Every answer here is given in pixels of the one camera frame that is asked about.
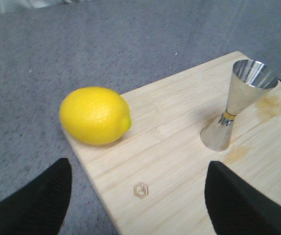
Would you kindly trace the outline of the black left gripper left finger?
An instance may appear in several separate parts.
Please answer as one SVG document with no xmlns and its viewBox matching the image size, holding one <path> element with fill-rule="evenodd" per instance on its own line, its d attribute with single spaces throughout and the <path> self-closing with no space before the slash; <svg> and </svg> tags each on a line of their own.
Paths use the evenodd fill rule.
<svg viewBox="0 0 281 235">
<path fill-rule="evenodd" d="M 57 235 L 71 197 L 72 168 L 60 158 L 20 190 L 0 201 L 0 235 Z"/>
</svg>

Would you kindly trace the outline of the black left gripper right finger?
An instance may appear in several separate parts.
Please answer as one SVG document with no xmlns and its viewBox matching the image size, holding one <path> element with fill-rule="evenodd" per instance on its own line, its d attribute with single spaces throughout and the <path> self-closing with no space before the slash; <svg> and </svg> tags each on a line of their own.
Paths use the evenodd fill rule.
<svg viewBox="0 0 281 235">
<path fill-rule="evenodd" d="M 205 204 L 218 235 L 281 235 L 281 206 L 220 161 L 211 161 Z"/>
</svg>

